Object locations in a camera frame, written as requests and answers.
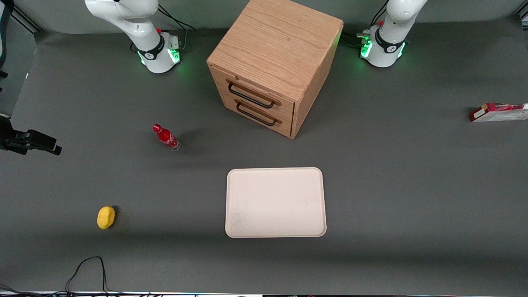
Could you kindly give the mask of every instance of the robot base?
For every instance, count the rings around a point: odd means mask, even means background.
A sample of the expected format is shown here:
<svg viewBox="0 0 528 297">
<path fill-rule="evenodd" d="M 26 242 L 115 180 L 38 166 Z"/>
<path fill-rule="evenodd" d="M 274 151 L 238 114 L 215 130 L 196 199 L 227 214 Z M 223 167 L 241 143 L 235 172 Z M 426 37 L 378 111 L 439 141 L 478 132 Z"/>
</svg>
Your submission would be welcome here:
<svg viewBox="0 0 528 297">
<path fill-rule="evenodd" d="M 155 60 L 144 59 L 138 52 L 143 65 L 145 65 L 147 69 L 153 73 L 167 72 L 181 60 L 180 40 L 178 39 L 178 36 L 172 36 L 167 32 L 162 32 L 160 35 L 165 39 L 165 47 L 158 54 Z"/>
<path fill-rule="evenodd" d="M 364 30 L 363 35 L 372 36 L 373 34 L 371 32 L 376 32 L 378 28 L 379 26 L 375 25 L 370 29 Z M 373 66 L 386 68 L 392 66 L 401 57 L 404 47 L 405 43 L 394 52 L 386 53 L 383 47 L 376 42 L 376 38 L 369 38 L 367 43 L 361 47 L 360 57 L 367 60 Z"/>
</svg>

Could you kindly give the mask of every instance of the wooden cabinet top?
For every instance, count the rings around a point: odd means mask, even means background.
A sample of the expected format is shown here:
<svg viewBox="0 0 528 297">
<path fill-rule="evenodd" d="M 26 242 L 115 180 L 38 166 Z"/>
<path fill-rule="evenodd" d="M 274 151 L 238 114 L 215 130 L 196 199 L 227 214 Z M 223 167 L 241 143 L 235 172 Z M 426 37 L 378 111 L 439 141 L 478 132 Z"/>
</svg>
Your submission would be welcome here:
<svg viewBox="0 0 528 297">
<path fill-rule="evenodd" d="M 342 20 L 289 0 L 251 0 L 208 63 L 300 101 L 342 27 Z"/>
</svg>

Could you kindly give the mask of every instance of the red box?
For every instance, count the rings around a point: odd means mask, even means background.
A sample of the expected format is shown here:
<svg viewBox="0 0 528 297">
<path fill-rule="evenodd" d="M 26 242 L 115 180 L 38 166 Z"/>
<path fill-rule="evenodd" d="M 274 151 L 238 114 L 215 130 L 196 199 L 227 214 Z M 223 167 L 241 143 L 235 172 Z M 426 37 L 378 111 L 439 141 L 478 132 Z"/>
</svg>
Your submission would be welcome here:
<svg viewBox="0 0 528 297">
<path fill-rule="evenodd" d="M 528 118 L 528 103 L 510 105 L 486 103 L 469 113 L 472 122 L 496 122 L 500 120 L 522 120 Z"/>
</svg>

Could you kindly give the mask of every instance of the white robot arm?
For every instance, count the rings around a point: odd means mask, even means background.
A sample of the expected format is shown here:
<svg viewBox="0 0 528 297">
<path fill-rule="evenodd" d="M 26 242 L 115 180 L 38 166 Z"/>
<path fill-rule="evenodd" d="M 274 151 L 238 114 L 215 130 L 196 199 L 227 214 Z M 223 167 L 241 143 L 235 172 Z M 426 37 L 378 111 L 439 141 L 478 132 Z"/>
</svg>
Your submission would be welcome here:
<svg viewBox="0 0 528 297">
<path fill-rule="evenodd" d="M 178 36 L 159 32 L 148 19 L 158 10 L 158 0 L 84 0 L 84 3 L 91 14 L 128 35 L 151 72 L 167 72 L 179 63 Z"/>
<path fill-rule="evenodd" d="M 405 37 L 427 0 L 390 0 L 382 25 L 374 24 L 357 36 L 363 38 L 361 58 L 376 67 L 389 67 L 401 56 Z"/>
</svg>

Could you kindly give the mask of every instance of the green led light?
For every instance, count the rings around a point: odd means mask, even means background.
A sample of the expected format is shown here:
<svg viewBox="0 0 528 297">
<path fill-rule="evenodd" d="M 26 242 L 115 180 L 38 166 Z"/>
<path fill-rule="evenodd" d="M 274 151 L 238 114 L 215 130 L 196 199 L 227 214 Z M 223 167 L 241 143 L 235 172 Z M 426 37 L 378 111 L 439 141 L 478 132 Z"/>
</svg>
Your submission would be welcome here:
<svg viewBox="0 0 528 297">
<path fill-rule="evenodd" d="M 172 61 L 176 64 L 180 61 L 180 51 L 167 49 L 168 54 L 171 56 Z"/>
<path fill-rule="evenodd" d="M 372 48 L 372 41 L 369 40 L 369 41 L 368 41 L 366 44 L 364 44 L 363 47 L 361 48 L 361 56 L 363 56 L 364 58 L 368 57 L 371 48 Z"/>
<path fill-rule="evenodd" d="M 398 54 L 398 58 L 401 57 L 401 54 L 403 52 L 403 48 L 405 47 L 405 42 L 401 45 L 400 53 Z"/>
<path fill-rule="evenodd" d="M 141 59 L 141 64 L 145 65 L 145 61 L 143 61 L 143 57 L 141 56 L 139 51 L 137 51 L 137 54 L 138 54 L 139 58 Z"/>
</svg>

